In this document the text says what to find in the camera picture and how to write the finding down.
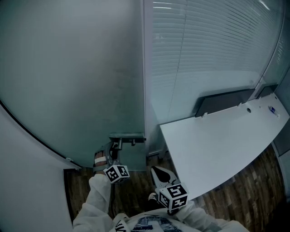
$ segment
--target glass door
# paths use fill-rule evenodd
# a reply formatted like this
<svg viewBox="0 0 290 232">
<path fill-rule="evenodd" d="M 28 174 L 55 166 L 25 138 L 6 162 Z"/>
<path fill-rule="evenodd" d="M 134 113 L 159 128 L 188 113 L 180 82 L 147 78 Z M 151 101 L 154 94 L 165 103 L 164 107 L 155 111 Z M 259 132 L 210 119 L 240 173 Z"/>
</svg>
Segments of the glass door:
<svg viewBox="0 0 290 232">
<path fill-rule="evenodd" d="M 81 166 L 110 133 L 145 131 L 141 2 L 0 2 L 0 100 Z M 145 170 L 145 145 L 121 161 Z"/>
</svg>

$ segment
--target white sleeve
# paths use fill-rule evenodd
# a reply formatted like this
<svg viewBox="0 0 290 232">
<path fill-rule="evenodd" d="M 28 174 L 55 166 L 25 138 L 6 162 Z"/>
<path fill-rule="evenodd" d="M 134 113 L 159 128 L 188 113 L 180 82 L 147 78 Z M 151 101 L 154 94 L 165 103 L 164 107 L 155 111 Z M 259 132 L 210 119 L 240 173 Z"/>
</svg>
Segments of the white sleeve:
<svg viewBox="0 0 290 232">
<path fill-rule="evenodd" d="M 74 232 L 108 232 L 113 227 L 113 220 L 109 217 L 111 183 L 102 174 L 90 178 L 91 191 L 86 203 L 73 221 Z"/>
<path fill-rule="evenodd" d="M 227 222 L 223 219 L 215 219 L 205 213 L 202 208 L 195 208 L 194 202 L 189 201 L 186 206 L 175 215 L 180 222 L 189 225 L 192 228 L 205 231 L 221 232 L 248 232 L 239 222 Z"/>
</svg>

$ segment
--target window blinds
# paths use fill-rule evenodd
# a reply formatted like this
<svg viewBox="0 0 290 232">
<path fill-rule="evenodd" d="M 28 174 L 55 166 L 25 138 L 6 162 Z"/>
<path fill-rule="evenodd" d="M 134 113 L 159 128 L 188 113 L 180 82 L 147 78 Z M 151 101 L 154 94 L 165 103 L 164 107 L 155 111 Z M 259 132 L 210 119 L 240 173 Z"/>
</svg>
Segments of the window blinds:
<svg viewBox="0 0 290 232">
<path fill-rule="evenodd" d="M 160 123 L 205 95 L 255 87 L 276 46 L 282 0 L 154 1 L 152 104 Z"/>
</svg>

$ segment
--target white desk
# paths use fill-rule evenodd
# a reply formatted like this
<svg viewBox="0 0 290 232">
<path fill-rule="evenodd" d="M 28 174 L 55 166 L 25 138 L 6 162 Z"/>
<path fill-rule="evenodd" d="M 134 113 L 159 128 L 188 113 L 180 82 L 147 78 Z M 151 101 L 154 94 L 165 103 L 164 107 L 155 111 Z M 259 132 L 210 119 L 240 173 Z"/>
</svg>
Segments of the white desk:
<svg viewBox="0 0 290 232">
<path fill-rule="evenodd" d="M 189 190 L 189 199 L 230 179 L 273 141 L 289 119 L 275 97 L 271 94 L 204 118 L 160 126 L 177 174 Z M 280 118 L 268 106 L 274 107 Z"/>
</svg>

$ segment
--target shoe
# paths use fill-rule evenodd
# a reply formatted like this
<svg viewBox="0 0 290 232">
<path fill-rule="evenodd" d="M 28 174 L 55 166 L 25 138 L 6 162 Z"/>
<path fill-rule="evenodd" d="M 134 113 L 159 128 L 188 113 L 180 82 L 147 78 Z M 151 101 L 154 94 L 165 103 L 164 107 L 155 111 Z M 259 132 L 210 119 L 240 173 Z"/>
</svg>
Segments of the shoe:
<svg viewBox="0 0 290 232">
<path fill-rule="evenodd" d="M 148 197 L 148 201 L 150 201 L 151 199 L 157 201 L 157 197 L 158 196 L 156 193 L 150 193 L 150 195 Z"/>
</svg>

